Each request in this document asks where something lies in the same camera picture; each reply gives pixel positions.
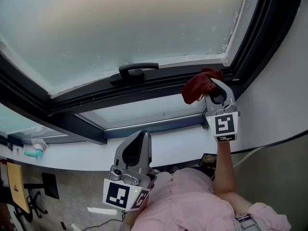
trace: person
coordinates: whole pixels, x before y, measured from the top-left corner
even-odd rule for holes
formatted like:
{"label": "person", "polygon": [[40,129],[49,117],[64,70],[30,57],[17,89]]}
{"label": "person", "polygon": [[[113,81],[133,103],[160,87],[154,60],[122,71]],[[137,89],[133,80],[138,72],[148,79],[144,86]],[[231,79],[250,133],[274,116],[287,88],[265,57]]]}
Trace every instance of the person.
{"label": "person", "polygon": [[145,206],[132,231],[291,229],[285,215],[263,203],[253,205],[236,193],[229,142],[218,143],[214,183],[193,168],[177,170],[173,175],[162,172],[157,174]]}

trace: floor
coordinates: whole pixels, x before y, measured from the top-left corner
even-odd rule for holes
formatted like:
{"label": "floor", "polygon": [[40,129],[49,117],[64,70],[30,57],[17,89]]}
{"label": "floor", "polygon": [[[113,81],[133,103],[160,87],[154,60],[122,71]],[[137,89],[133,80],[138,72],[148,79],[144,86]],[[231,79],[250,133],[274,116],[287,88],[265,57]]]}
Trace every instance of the floor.
{"label": "floor", "polygon": [[4,203],[0,203],[0,228],[1,231],[14,231],[14,225],[10,222],[11,216]]}
{"label": "floor", "polygon": [[[243,156],[234,154],[232,159],[237,162]],[[292,230],[304,231],[308,227],[307,159],[308,135],[261,150],[235,168],[238,192],[253,203],[264,202],[276,212],[286,214]],[[111,218],[121,219],[120,213],[108,216],[87,209],[110,208],[102,203],[103,179],[108,172],[68,171],[26,164],[22,167],[25,183],[41,183],[42,172],[55,174],[60,196],[57,200],[41,195],[39,202],[49,213],[43,219],[33,220],[33,231],[61,230],[60,220],[90,227]],[[117,231],[120,224],[112,221],[95,231]]]}

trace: pink shirt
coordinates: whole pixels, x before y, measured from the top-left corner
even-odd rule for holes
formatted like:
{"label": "pink shirt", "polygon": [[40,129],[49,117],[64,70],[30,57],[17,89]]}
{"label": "pink shirt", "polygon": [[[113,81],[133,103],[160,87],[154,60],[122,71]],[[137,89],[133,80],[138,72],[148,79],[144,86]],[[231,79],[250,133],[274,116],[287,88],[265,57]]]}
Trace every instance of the pink shirt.
{"label": "pink shirt", "polygon": [[[248,214],[265,230],[291,229],[285,215],[256,203]],[[234,230],[232,206],[213,194],[211,179],[185,168],[174,175],[157,175],[148,206],[139,214],[132,231],[227,231]]]}

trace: black handle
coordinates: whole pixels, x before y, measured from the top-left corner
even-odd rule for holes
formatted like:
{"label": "black handle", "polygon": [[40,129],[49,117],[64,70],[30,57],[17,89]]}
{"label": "black handle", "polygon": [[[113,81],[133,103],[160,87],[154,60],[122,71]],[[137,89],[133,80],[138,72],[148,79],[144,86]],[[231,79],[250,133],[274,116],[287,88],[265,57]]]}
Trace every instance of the black handle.
{"label": "black handle", "polygon": [[143,76],[143,71],[134,71],[134,73],[129,73],[129,70],[141,69],[141,68],[152,68],[159,69],[159,65],[156,63],[139,63],[139,64],[129,64],[119,67],[119,72],[122,78],[130,78],[136,76]]}

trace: sleeve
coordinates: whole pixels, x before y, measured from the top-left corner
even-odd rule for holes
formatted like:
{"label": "sleeve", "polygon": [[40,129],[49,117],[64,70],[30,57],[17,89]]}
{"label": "sleeve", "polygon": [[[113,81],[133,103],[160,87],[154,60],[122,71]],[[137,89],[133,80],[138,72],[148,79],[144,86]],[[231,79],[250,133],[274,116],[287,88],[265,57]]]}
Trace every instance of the sleeve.
{"label": "sleeve", "polygon": [[249,208],[248,214],[262,230],[288,231],[291,229],[286,215],[278,215],[266,204],[255,203]]}

